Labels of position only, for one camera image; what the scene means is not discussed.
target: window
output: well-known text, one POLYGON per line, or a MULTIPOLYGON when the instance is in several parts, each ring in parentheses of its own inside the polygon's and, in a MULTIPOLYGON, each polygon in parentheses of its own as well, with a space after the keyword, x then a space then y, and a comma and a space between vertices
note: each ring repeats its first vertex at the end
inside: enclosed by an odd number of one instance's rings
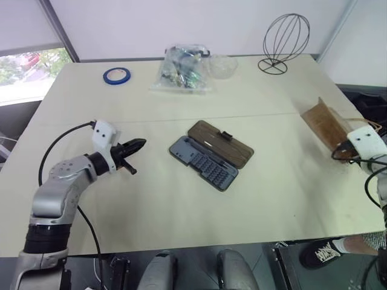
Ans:
POLYGON ((64 48, 0 57, 0 106, 42 100, 69 62, 64 48))

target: shoe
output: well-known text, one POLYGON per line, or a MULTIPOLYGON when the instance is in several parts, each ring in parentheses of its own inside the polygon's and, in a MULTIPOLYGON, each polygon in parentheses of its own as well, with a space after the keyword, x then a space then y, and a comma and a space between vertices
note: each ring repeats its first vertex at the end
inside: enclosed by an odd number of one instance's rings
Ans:
POLYGON ((318 240, 302 250, 299 260, 306 269, 319 269, 337 260, 340 253, 330 240, 318 240))

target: person's leg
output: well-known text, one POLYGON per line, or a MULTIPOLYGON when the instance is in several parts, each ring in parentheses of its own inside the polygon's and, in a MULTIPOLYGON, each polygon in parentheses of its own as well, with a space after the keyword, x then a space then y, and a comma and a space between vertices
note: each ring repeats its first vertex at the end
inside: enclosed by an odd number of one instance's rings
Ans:
POLYGON ((308 269, 318 269, 346 253, 376 256, 377 250, 385 244, 382 231, 342 239, 317 240, 302 250, 299 260, 308 269))

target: table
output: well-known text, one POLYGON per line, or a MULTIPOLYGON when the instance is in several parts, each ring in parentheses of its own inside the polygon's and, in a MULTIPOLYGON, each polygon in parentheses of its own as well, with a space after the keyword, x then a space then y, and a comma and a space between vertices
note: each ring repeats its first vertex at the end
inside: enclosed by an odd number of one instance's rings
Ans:
MULTIPOLYGON (((121 130, 122 141, 148 140, 129 158, 138 174, 103 175, 81 197, 105 253, 383 230, 382 213, 363 192, 366 174, 331 160, 299 116, 318 97, 343 117, 358 117, 355 107, 308 55, 289 62, 282 76, 261 72, 259 59, 238 57, 235 75, 214 80, 214 92, 205 95, 150 91, 159 61, 66 65, 0 173, 0 256, 17 256, 24 245, 37 169, 48 145, 95 118, 121 130), (119 86, 104 83, 103 72, 115 66, 129 68, 132 79, 119 86), (255 150, 224 193, 168 152, 200 119, 255 150)), ((92 153, 91 134, 81 129, 64 138, 47 159, 44 179, 57 162, 92 153)), ((96 252, 78 214, 68 246, 70 254, 96 252)))

